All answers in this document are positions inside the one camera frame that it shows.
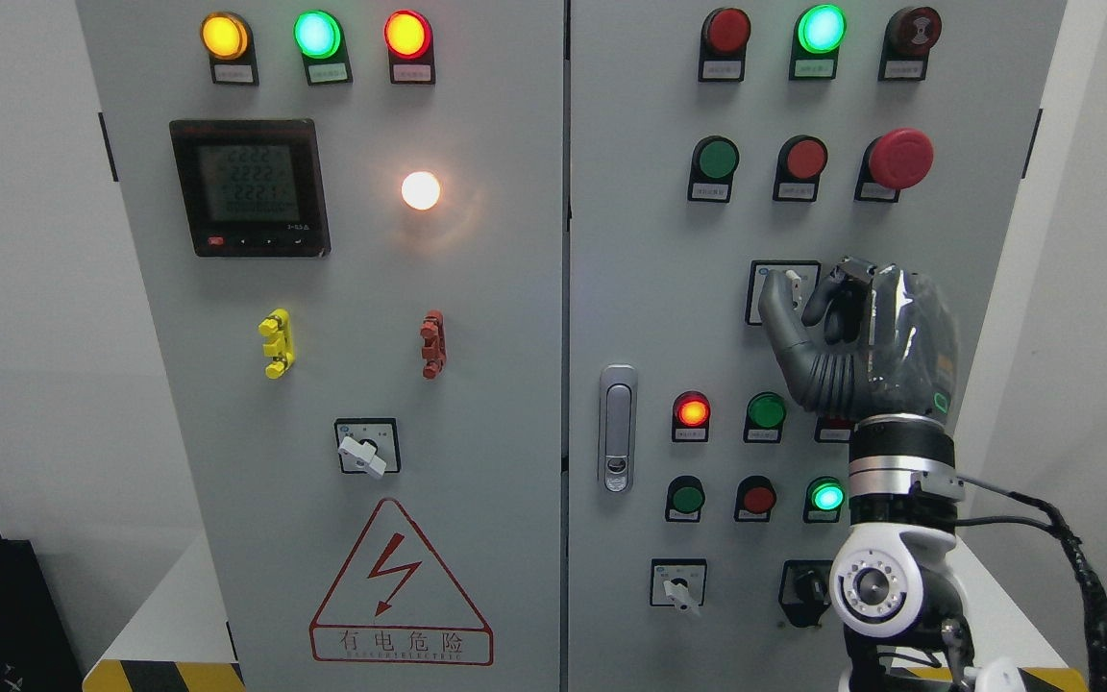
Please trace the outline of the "gray robotic right hand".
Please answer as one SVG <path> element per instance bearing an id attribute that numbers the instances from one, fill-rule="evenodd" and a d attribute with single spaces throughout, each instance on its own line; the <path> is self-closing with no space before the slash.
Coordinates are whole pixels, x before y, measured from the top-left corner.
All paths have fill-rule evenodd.
<path id="1" fill-rule="evenodd" d="M 845 256 L 797 314 L 769 275 L 761 316 L 788 393 L 817 415 L 915 413 L 945 422 L 956 390 L 956 321 L 934 280 Z"/>

